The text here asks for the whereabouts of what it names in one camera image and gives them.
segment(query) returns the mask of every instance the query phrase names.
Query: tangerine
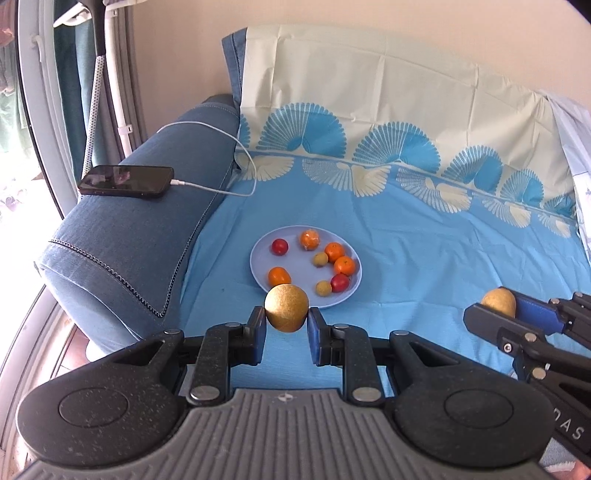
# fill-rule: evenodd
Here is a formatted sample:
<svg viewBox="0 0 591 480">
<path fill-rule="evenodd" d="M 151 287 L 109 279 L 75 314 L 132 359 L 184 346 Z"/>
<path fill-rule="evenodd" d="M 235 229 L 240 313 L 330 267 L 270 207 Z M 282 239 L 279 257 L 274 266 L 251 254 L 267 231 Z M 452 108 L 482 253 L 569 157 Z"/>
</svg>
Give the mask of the tangerine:
<svg viewBox="0 0 591 480">
<path fill-rule="evenodd" d="M 271 287 L 276 287 L 277 285 L 284 283 L 291 283 L 291 277 L 283 267 L 273 267 L 270 269 L 267 278 Z"/>
<path fill-rule="evenodd" d="M 304 250 L 316 250 L 320 245 L 320 235 L 316 230 L 305 230 L 300 235 L 300 244 Z"/>
<path fill-rule="evenodd" d="M 329 256 L 330 263 L 335 263 L 338 258 L 345 255 L 345 247 L 338 242 L 331 242 L 324 248 L 324 253 Z"/>
<path fill-rule="evenodd" d="M 355 273 L 355 261 L 351 257 L 342 256 L 335 261 L 335 274 L 342 273 L 350 277 Z"/>
</svg>

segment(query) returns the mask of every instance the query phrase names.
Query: phone screen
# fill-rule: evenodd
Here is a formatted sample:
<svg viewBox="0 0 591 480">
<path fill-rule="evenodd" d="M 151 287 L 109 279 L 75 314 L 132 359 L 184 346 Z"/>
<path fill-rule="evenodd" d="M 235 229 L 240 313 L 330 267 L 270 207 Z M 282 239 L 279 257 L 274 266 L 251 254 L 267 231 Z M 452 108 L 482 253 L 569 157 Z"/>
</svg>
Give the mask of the phone screen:
<svg viewBox="0 0 591 480">
<path fill-rule="evenodd" d="M 83 195 L 156 197 L 167 190 L 173 176 L 171 167 L 98 165 L 85 175 L 78 189 Z"/>
</svg>

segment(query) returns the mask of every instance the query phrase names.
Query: blue plate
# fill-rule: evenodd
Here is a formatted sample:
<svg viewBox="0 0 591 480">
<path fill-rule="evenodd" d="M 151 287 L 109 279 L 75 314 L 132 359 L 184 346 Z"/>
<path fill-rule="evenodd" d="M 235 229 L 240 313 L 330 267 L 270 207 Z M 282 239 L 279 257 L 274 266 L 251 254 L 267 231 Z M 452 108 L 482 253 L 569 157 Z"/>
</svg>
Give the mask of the blue plate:
<svg viewBox="0 0 591 480">
<path fill-rule="evenodd" d="M 300 235 L 304 230 L 314 229 L 320 235 L 320 245 L 316 250 L 307 251 L 300 245 Z M 273 240 L 282 238 L 289 244 L 289 249 L 285 255 L 278 256 L 271 252 Z M 326 244 L 338 242 L 345 247 L 345 254 L 351 257 L 357 264 L 357 270 L 351 276 L 351 283 L 347 290 L 340 293 L 331 293 L 327 297 L 321 297 L 316 294 L 316 284 L 320 280 L 328 280 L 334 276 L 333 264 L 329 263 L 324 267 L 315 267 L 312 264 L 312 258 L 318 252 L 323 252 Z M 259 286 L 269 291 L 271 286 L 267 280 L 269 270 L 273 267 L 283 267 L 291 277 L 291 282 L 297 285 L 308 295 L 311 307 L 325 309 L 337 305 L 348 299 L 359 284 L 361 283 L 361 262 L 353 248 L 341 237 L 334 233 L 307 225 L 291 225 L 273 230 L 255 243 L 251 251 L 251 271 Z"/>
</svg>

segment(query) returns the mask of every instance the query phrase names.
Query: beige wall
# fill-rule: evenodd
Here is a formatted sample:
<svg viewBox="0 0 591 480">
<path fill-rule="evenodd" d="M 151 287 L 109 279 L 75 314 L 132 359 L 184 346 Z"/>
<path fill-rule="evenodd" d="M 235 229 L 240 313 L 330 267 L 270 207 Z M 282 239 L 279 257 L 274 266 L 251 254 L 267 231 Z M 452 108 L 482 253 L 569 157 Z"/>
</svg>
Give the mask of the beige wall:
<svg viewBox="0 0 591 480">
<path fill-rule="evenodd" d="M 148 0 L 133 8 L 150 134 L 229 92 L 220 40 L 263 23 L 390 30 L 591 108 L 591 25 L 566 0 Z"/>
</svg>

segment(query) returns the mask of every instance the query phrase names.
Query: sofa armrest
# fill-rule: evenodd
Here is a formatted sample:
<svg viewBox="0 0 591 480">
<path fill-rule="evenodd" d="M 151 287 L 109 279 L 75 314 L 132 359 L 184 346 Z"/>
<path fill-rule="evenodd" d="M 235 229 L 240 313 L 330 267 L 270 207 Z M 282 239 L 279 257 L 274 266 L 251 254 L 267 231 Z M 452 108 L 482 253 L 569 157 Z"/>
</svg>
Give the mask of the sofa armrest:
<svg viewBox="0 0 591 480">
<path fill-rule="evenodd" d="M 217 96 L 179 120 L 209 123 L 232 135 L 232 98 Z M 153 135 L 123 163 L 170 166 L 175 178 L 224 189 L 235 142 L 200 125 Z M 85 196 L 68 214 L 36 266 L 64 310 L 105 352 L 178 327 L 187 262 L 223 195 L 171 187 L 159 199 Z"/>
</svg>

